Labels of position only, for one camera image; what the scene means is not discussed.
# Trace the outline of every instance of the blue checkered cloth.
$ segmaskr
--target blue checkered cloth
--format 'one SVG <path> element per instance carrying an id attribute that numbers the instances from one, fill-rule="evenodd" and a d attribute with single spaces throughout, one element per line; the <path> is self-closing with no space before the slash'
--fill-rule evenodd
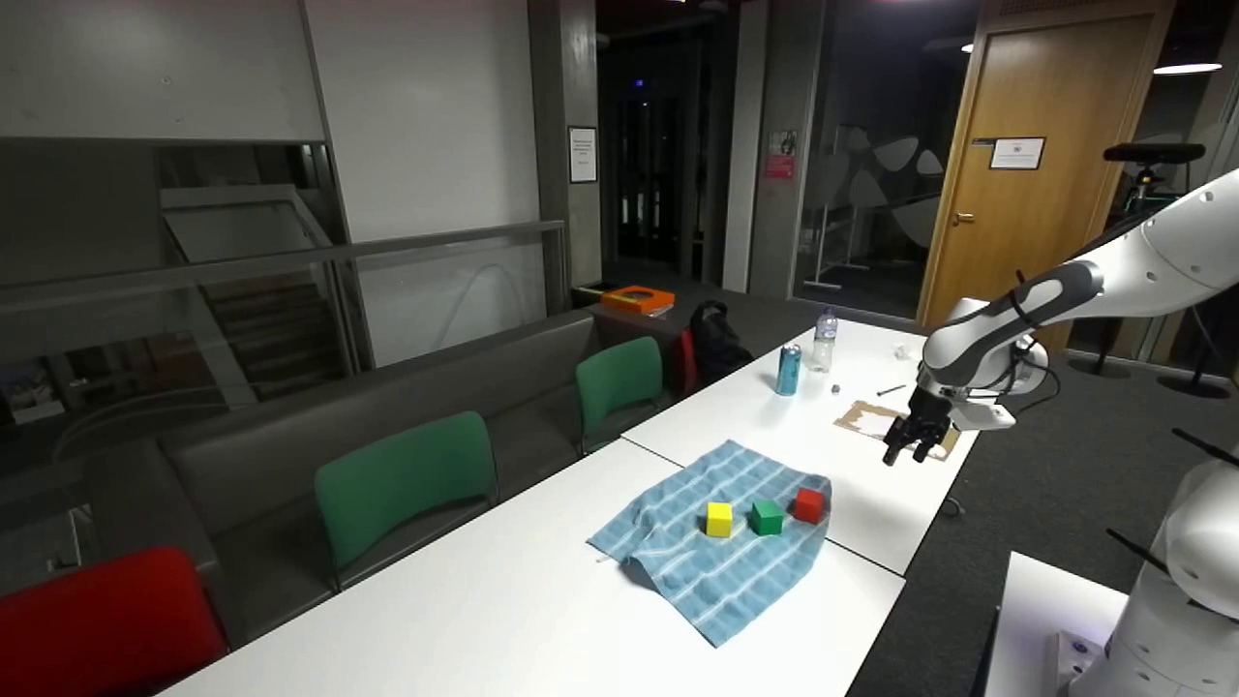
<path id="1" fill-rule="evenodd" d="M 725 646 L 813 571 L 826 523 L 804 528 L 785 517 L 782 536 L 756 536 L 747 528 L 752 504 L 770 500 L 785 507 L 797 487 L 834 491 L 826 477 L 792 473 L 725 443 L 632 500 L 590 548 L 639 565 L 712 646 Z M 701 513 L 712 500 L 732 504 L 732 540 L 701 532 Z"/>

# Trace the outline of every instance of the door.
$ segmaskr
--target door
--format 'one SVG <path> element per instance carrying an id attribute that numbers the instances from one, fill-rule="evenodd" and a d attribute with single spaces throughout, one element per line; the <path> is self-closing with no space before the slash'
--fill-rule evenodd
<path id="1" fill-rule="evenodd" d="M 1105 149 L 1134 136 L 1165 24 L 1170 0 L 983 8 L 920 326 L 942 326 L 960 299 L 999 299 L 1105 234 L 1118 180 Z"/>

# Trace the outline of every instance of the red chair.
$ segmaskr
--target red chair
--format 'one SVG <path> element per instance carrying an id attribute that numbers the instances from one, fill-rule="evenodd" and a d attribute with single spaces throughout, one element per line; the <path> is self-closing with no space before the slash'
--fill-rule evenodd
<path id="1" fill-rule="evenodd" d="M 88 565 L 0 601 L 0 694 L 155 694 L 223 654 L 183 549 Z"/>

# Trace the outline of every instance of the green cube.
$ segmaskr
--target green cube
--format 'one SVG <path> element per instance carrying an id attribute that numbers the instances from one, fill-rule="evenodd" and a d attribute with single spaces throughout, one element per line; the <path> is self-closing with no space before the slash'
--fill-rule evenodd
<path id="1" fill-rule="evenodd" d="M 747 523 L 756 536 L 782 536 L 782 507 L 770 500 L 752 504 Z"/>

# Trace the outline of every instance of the chair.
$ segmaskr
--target chair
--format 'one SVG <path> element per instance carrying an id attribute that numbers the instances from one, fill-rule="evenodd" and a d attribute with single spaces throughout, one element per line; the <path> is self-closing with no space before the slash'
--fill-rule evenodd
<path id="1" fill-rule="evenodd" d="M 313 495 L 337 574 L 405 518 L 489 495 L 492 486 L 492 434 L 475 411 L 423 421 L 321 464 Z"/>
<path id="2" fill-rule="evenodd" d="M 183 549 L 86 565 L 0 601 L 0 694 L 157 694 L 223 654 Z"/>
<path id="3" fill-rule="evenodd" d="M 608 438 L 610 415 L 663 398 L 663 354 L 654 336 L 601 349 L 577 363 L 579 434 Z"/>

